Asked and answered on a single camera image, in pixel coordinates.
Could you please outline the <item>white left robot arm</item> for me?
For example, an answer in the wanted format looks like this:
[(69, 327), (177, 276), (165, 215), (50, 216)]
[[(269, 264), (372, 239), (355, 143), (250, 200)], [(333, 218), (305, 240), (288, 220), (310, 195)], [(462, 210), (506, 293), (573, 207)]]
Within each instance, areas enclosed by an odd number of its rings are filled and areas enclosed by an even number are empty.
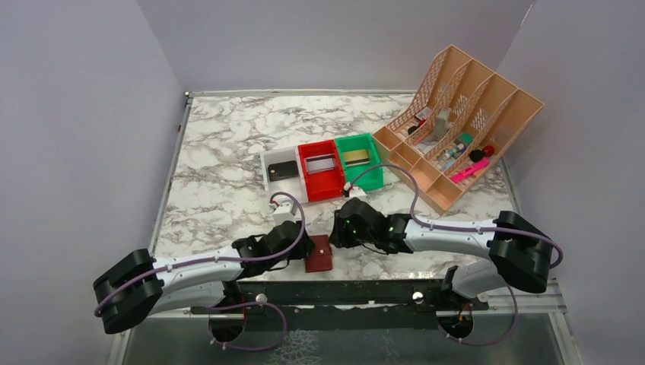
[(94, 281), (94, 315), (112, 335), (152, 314), (216, 306), (230, 295), (227, 282), (259, 276), (281, 261), (306, 259), (314, 250), (315, 243), (299, 221), (285, 221), (268, 233), (191, 256), (156, 259), (147, 249), (137, 249)]

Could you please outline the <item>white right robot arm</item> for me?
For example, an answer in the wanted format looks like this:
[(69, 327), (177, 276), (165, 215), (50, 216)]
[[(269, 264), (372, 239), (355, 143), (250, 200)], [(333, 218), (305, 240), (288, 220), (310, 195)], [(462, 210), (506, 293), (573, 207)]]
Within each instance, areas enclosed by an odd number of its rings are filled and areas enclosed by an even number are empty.
[(445, 274), (439, 296), (454, 304), (506, 286), (544, 293), (554, 251), (546, 236), (512, 211), (487, 221), (434, 221), (413, 214), (384, 215), (359, 198), (335, 211), (329, 242), (337, 248), (372, 244), (386, 254), (428, 251), (477, 257), (478, 262), (454, 265)]

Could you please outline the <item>red leather card holder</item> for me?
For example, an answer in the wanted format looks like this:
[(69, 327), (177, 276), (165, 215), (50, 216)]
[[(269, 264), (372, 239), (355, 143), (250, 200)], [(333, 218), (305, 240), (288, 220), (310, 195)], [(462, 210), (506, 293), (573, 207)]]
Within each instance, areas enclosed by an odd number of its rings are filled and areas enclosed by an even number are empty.
[(332, 264), (332, 247), (329, 243), (328, 235), (310, 236), (314, 243), (314, 250), (309, 257), (305, 259), (304, 267), (306, 273), (316, 273), (331, 271)]

